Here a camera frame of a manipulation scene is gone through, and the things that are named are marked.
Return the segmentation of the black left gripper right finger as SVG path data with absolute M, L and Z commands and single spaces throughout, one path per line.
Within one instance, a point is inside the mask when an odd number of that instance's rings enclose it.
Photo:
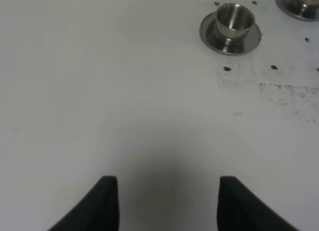
M 220 177 L 217 228 L 219 231 L 295 231 L 234 176 Z

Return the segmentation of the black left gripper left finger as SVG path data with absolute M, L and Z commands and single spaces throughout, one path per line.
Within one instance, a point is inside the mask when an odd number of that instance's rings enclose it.
M 87 195 L 51 231 L 118 231 L 118 180 L 103 176 Z

